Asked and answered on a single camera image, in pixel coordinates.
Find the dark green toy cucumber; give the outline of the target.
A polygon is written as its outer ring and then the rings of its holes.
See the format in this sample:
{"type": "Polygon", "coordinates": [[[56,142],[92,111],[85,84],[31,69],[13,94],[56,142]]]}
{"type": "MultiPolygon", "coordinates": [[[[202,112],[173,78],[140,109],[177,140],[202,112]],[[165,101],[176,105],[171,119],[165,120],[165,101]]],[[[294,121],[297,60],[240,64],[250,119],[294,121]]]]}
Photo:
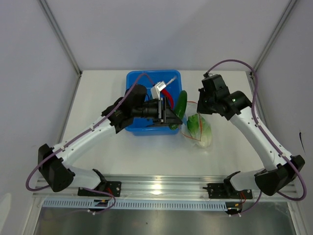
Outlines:
{"type": "MultiPolygon", "coordinates": [[[[182,109],[183,110],[183,117],[185,115],[185,111],[186,111],[186,106],[187,106],[187,92],[185,90],[182,90],[180,93],[179,93],[179,97],[178,97],[178,101],[177,101],[177,104],[176,106],[174,107],[175,108],[179,108],[179,109],[182,109]]],[[[180,125],[169,125],[169,128],[171,130],[176,130],[179,128],[180,125]]]]}

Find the toy napa cabbage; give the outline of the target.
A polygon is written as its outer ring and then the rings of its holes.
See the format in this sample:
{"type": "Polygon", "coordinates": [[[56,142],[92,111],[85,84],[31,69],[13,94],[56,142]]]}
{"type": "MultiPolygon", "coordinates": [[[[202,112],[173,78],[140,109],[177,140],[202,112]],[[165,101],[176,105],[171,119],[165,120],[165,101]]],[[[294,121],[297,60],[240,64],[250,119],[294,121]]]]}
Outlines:
{"type": "Polygon", "coordinates": [[[211,125],[200,114],[194,114],[188,117],[187,129],[191,137],[196,141],[199,147],[207,148],[212,143],[211,125]]]}

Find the clear zip bag orange zipper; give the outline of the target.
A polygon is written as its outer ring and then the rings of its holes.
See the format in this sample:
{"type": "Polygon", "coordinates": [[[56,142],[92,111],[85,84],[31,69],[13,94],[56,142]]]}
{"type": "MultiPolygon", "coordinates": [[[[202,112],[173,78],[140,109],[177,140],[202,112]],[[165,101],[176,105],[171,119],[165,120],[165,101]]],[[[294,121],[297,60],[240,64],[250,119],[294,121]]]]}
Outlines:
{"type": "Polygon", "coordinates": [[[213,139],[211,125],[203,115],[197,112],[197,106],[196,102],[187,101],[180,133],[190,146],[208,149],[213,139]]]}

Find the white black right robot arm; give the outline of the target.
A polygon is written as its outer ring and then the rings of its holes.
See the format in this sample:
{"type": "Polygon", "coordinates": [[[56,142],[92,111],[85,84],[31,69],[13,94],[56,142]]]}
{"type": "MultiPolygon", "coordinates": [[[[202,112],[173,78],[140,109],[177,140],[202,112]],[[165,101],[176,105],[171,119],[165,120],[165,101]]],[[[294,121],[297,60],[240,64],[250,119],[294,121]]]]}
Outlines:
{"type": "Polygon", "coordinates": [[[261,159],[263,168],[234,172],[224,179],[223,191],[235,197],[242,190],[260,190],[272,196],[297,178],[305,160],[292,155],[272,135],[254,112],[253,103],[241,91],[231,93],[219,74],[204,74],[199,89],[197,111],[200,114],[219,114],[230,121],[245,136],[261,159]]]}

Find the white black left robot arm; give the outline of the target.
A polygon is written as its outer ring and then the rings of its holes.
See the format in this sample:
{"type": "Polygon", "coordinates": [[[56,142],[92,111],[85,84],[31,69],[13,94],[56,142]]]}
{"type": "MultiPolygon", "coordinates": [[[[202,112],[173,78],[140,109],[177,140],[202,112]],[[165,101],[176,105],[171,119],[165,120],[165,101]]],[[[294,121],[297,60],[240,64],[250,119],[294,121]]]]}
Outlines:
{"type": "Polygon", "coordinates": [[[86,130],[53,147],[42,145],[38,150],[39,172],[53,192],[68,187],[88,188],[100,196],[106,191],[106,179],[97,169],[84,170],[73,163],[104,138],[118,134],[132,125],[135,118],[150,119],[159,126],[178,128],[182,124],[185,107],[171,108],[167,98],[146,99],[147,89],[133,85],[86,130]]]}

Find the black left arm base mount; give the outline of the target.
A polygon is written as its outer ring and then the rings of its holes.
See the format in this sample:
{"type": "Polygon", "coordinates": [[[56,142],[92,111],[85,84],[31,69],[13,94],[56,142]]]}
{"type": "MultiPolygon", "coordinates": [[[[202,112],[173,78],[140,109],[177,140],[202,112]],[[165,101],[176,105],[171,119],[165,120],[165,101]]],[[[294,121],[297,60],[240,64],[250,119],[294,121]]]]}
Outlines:
{"type": "Polygon", "coordinates": [[[100,171],[97,169],[93,169],[92,171],[97,174],[100,179],[100,183],[93,189],[94,191],[86,190],[84,188],[78,189],[78,196],[107,196],[106,194],[103,194],[103,192],[109,193],[114,197],[120,196],[122,187],[122,183],[120,181],[107,181],[104,175],[100,173],[100,171]]]}

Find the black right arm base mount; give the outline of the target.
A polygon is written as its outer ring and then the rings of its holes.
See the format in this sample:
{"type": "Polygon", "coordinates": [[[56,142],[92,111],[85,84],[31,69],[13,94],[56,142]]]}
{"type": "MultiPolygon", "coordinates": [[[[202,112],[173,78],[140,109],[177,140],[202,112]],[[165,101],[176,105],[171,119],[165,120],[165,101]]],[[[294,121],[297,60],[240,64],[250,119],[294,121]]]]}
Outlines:
{"type": "Polygon", "coordinates": [[[222,183],[208,183],[204,190],[207,191],[210,199],[252,199],[252,191],[250,189],[236,190],[230,182],[230,179],[240,173],[239,171],[227,176],[222,183]]]}

